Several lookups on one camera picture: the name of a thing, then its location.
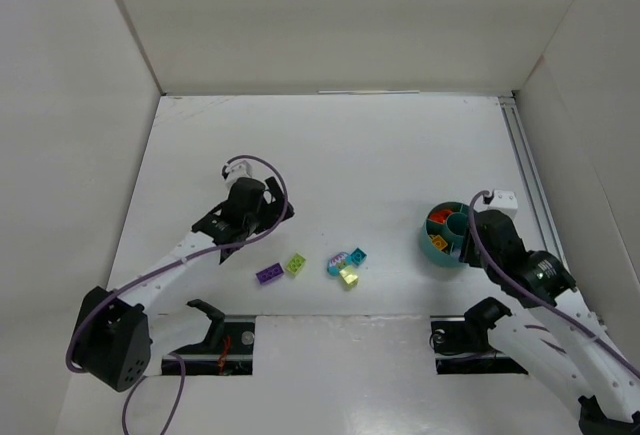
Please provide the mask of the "orange curved lego piece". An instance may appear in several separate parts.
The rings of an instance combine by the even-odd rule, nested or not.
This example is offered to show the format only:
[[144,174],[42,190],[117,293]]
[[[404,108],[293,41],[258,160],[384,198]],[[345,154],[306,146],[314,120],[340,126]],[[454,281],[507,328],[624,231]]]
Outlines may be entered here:
[[447,219],[454,213],[450,208],[433,210],[429,213],[428,219],[436,224],[445,225]]

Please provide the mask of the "long purple lego brick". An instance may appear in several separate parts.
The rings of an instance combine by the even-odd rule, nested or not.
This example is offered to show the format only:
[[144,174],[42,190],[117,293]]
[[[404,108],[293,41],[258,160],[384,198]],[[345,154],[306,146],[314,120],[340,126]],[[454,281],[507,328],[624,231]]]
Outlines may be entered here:
[[260,285],[266,285],[275,281],[284,274],[284,270],[280,263],[268,266],[256,273],[257,281]]

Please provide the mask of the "pale yellow lego brick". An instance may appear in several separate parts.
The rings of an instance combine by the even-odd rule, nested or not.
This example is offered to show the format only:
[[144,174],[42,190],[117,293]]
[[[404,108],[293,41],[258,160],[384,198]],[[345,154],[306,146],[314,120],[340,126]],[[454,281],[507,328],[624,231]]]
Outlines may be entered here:
[[355,269],[351,266],[347,266],[342,269],[340,272],[340,277],[345,285],[345,287],[350,290],[357,286],[359,283],[359,276]]

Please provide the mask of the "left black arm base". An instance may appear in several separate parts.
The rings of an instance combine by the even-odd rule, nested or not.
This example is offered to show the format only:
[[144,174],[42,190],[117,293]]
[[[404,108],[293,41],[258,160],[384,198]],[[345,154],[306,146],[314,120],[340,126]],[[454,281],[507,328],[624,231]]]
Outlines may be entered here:
[[194,299],[150,326],[148,372],[173,376],[248,376],[253,372],[256,318],[227,315]]

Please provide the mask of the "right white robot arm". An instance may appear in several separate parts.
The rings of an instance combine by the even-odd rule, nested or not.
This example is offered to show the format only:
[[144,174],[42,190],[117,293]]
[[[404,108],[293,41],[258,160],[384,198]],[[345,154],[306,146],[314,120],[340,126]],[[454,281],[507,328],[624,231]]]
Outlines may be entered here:
[[507,214],[471,210],[461,259],[482,269],[542,331],[536,335],[519,314],[487,297],[464,314],[476,338],[550,390],[576,417],[581,433],[638,433],[639,371],[614,345],[558,258],[526,249]]

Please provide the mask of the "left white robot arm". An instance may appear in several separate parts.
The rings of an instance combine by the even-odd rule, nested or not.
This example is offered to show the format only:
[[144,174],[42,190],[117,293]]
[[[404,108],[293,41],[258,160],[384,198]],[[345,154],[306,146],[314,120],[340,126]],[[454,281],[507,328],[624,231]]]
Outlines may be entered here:
[[67,368],[123,392],[188,345],[214,345],[223,313],[199,289],[233,253],[268,236],[294,209],[281,176],[240,177],[228,197],[197,221],[148,273],[82,303],[65,355]]

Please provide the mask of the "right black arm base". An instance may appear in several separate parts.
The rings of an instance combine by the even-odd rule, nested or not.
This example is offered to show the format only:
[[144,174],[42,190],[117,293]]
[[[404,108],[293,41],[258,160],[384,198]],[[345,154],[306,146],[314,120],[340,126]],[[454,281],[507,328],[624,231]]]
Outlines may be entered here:
[[511,310],[493,297],[462,316],[432,316],[429,345],[438,375],[527,375],[525,368],[489,343],[488,333]]

